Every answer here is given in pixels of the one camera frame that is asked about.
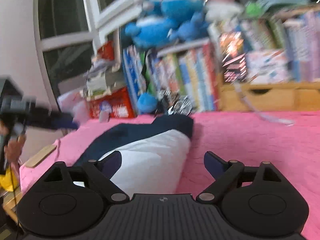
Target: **person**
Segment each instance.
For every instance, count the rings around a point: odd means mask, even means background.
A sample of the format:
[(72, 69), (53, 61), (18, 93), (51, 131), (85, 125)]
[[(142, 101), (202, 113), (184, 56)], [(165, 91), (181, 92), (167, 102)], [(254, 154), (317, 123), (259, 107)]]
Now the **person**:
[[(0, 120), (0, 135), (7, 135), (9, 132), (8, 128)], [(22, 148), (26, 142), (26, 136), (20, 135), (18, 139), (11, 139), (8, 145), (4, 147), (4, 154), (9, 163), (15, 167), (19, 166), (19, 157), (22, 153)]]

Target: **bed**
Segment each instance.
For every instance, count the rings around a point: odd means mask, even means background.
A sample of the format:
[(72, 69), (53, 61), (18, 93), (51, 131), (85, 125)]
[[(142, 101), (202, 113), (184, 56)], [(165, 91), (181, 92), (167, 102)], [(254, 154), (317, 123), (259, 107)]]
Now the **bed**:
[[(282, 112), (273, 115), (292, 119), (295, 124), (284, 126), (265, 122), (254, 113), (213, 112), (193, 115), (191, 148), (181, 166), (180, 180), (174, 192), (196, 196), (214, 181), (203, 165), (203, 156), (207, 150), (225, 160), (237, 159), (251, 166), (258, 166), (261, 161), (268, 160), (308, 202), (310, 214), (302, 233), (307, 239), (317, 239), (320, 234), (320, 188), (317, 187), (320, 178), (320, 113)], [(60, 140), (59, 153), (54, 151), (34, 169), (21, 166), (22, 191), (25, 193), (55, 161), (73, 165), (76, 160), (70, 152), (80, 156), (107, 129), (123, 122), (151, 123), (153, 120), (150, 116), (139, 116), (131, 120), (113, 119), (108, 123), (89, 121), (78, 131)], [(158, 185), (166, 183), (164, 178), (158, 179)]]

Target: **blue plush toy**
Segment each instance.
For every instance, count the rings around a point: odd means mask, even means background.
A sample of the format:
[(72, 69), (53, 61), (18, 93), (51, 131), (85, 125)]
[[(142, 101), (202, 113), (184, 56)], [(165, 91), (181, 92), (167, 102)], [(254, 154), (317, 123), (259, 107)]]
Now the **blue plush toy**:
[(160, 0), (145, 0), (142, 3), (142, 14), (140, 16), (157, 15), (162, 16)]
[(209, 24), (204, 20), (204, 14), (202, 12), (196, 12), (190, 21), (181, 24), (177, 31), (172, 31), (169, 39), (170, 41), (175, 41), (176, 39), (193, 41), (204, 38), (208, 36), (208, 26)]
[(135, 24), (129, 23), (125, 28), (125, 34), (132, 37), (136, 46), (147, 50), (169, 44), (169, 31), (176, 30), (178, 27), (178, 23), (174, 20), (148, 16), (139, 19)]
[(178, 24), (189, 21), (195, 12), (203, 10), (204, 0), (163, 0), (162, 14)]
[(143, 93), (139, 97), (138, 103), (137, 103), (138, 109), (143, 114), (149, 114), (153, 112), (156, 109), (157, 105), (158, 105), (158, 100), (154, 96), (148, 93)]
[(195, 12), (202, 11), (203, 0), (146, 0), (142, 15), (137, 23), (129, 23), (125, 34), (132, 37), (136, 46), (144, 50), (161, 48), (171, 43), (169, 31), (192, 18)]

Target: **red box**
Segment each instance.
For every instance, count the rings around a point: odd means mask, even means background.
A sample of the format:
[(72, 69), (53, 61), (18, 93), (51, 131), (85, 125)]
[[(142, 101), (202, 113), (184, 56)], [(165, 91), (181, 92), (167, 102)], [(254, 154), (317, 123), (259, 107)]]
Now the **red box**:
[(108, 59), (110, 61), (115, 60), (115, 53), (113, 50), (113, 41), (107, 41), (98, 49), (97, 52), (104, 59)]
[(99, 118), (101, 107), (110, 107), (110, 117), (113, 118), (134, 118), (130, 97), (126, 87), (113, 92), (110, 96), (104, 96), (88, 102), (91, 118)]

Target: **logo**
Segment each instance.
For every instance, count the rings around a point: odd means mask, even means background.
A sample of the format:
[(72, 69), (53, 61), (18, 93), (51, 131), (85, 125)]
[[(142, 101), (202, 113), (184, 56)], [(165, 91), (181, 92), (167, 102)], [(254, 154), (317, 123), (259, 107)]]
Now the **logo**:
[(112, 113), (112, 107), (107, 101), (102, 101), (99, 105), (99, 111)]
[(161, 197), (161, 198), (159, 198), (159, 200), (164, 203), (164, 202), (168, 201), (169, 199), (167, 197)]

